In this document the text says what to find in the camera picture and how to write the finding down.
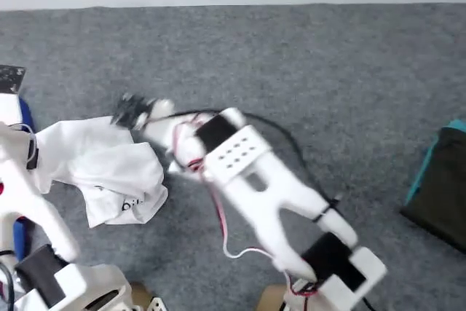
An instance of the gray carpet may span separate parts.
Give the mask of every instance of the gray carpet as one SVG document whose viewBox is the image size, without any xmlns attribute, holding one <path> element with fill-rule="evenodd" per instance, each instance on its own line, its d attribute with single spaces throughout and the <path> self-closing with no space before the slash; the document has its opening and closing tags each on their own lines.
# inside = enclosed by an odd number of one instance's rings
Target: gray carpet
<svg viewBox="0 0 466 311">
<path fill-rule="evenodd" d="M 127 91 L 276 120 L 330 193 L 349 187 L 341 211 L 390 272 L 368 296 L 374 306 L 463 310 L 465 256 L 398 210 L 435 131 L 466 117 L 465 19 L 465 5 L 449 4 L 7 12 L 0 61 L 28 68 L 23 95 L 39 129 L 110 114 Z M 302 176 L 280 135 L 260 130 Z M 167 185 L 144 226 L 88 229 L 75 188 L 56 184 L 47 198 L 82 244 L 81 262 L 117 264 L 169 310 L 252 310 L 283 282 L 262 256 L 223 257 L 205 189 L 172 176 Z M 227 215 L 231 249 L 254 244 Z M 317 237 L 308 221 L 283 218 L 297 248 Z"/>
</svg>

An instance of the white cloth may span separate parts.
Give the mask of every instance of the white cloth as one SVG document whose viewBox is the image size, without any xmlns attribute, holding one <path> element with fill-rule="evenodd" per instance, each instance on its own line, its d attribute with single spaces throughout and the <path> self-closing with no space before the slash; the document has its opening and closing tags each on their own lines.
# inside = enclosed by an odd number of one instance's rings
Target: white cloth
<svg viewBox="0 0 466 311">
<path fill-rule="evenodd" d="M 110 117 L 58 122 L 36 137 L 37 187 L 48 193 L 52 181 L 77 186 L 90 227 L 145 224 L 167 199 L 150 145 L 133 143 L 129 131 L 110 125 Z"/>
</svg>

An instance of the black cable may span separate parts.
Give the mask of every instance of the black cable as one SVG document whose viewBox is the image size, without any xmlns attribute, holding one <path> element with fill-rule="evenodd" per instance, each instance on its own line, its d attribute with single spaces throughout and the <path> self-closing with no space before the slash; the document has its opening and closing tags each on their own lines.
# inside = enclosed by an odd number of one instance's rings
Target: black cable
<svg viewBox="0 0 466 311">
<path fill-rule="evenodd" d="M 0 270 L 5 274 L 7 278 L 7 287 L 8 287 L 8 311 L 15 310 L 15 287 L 13 286 L 13 276 L 12 273 L 9 271 L 8 267 L 0 261 Z"/>
<path fill-rule="evenodd" d="M 369 300 L 367 300 L 367 298 L 363 298 L 363 302 L 364 304 L 367 306 L 367 308 L 370 310 L 370 311 L 377 311 L 374 306 L 371 305 L 371 303 L 369 302 Z"/>
<path fill-rule="evenodd" d="M 0 251 L 0 256 L 5 256 L 5 255 L 16 255 L 14 251 L 6 250 L 6 251 Z"/>
<path fill-rule="evenodd" d="M 160 120 L 164 119 L 169 119 L 169 118 L 174 118 L 174 117 L 182 117 L 190 114 L 201 114 L 201 113 L 207 113 L 207 114 L 219 114 L 222 110 L 220 109 L 195 109 L 191 111 L 183 111 L 183 112 L 176 112 L 174 114 L 171 114 L 170 116 L 162 117 L 162 118 L 157 118 L 157 119 L 149 119 L 146 124 L 149 124 L 151 122 L 157 122 Z M 332 199 L 327 195 L 325 190 L 322 188 L 320 185 L 319 181 L 316 179 L 315 175 L 310 171 L 309 166 L 304 159 L 303 155 L 303 150 L 299 145 L 299 142 L 296 140 L 296 138 L 293 136 L 293 134 L 284 128 L 282 125 L 278 124 L 277 122 L 274 122 L 270 119 L 267 119 L 266 117 L 259 116 L 258 114 L 250 113 L 250 112 L 243 112 L 243 114 L 251 119 L 258 120 L 270 127 L 273 127 L 275 130 L 279 131 L 289 142 L 291 145 L 294 153 L 298 157 L 298 161 L 300 166 L 304 169 L 304 171 L 307 174 L 307 179 L 311 183 L 311 185 L 316 189 L 317 192 L 327 201 L 331 204 L 331 207 L 333 207 L 335 204 L 332 204 Z"/>
</svg>

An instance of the teal fabric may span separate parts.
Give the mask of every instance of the teal fabric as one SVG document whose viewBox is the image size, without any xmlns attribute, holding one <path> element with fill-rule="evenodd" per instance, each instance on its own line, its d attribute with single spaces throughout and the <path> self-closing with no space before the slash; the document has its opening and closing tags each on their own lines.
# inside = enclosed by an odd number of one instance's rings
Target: teal fabric
<svg viewBox="0 0 466 311">
<path fill-rule="evenodd" d="M 458 129 L 458 130 L 461 130 L 461 131 L 466 133 L 466 123 L 462 122 L 459 119 L 452 120 L 445 127 L 451 127 L 451 128 Z M 414 195 L 416 194 L 417 189 L 421 186 L 422 176 L 424 176 L 424 172 L 427 169 L 427 166 L 429 165 L 430 158 L 432 157 L 432 151 L 433 151 L 437 141 L 438 141 L 438 138 L 435 137 L 435 140 L 432 143 L 432 146 L 430 146 L 430 148 L 428 149 L 427 154 L 426 154 L 426 156 L 424 158 L 424 161 L 422 162 L 421 169 L 417 173 L 416 179 L 414 180 L 413 185 L 409 189 L 408 196 L 406 196 L 405 205 L 407 205 L 409 203 L 409 201 L 413 199 Z"/>
</svg>

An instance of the circuit board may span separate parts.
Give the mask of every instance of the circuit board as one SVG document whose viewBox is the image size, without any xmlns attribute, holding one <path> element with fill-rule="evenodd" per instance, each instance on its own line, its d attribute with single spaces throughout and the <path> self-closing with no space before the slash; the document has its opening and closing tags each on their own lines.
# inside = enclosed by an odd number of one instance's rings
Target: circuit board
<svg viewBox="0 0 466 311">
<path fill-rule="evenodd" d="M 18 94 L 26 68 L 0 65 L 0 93 Z"/>
</svg>

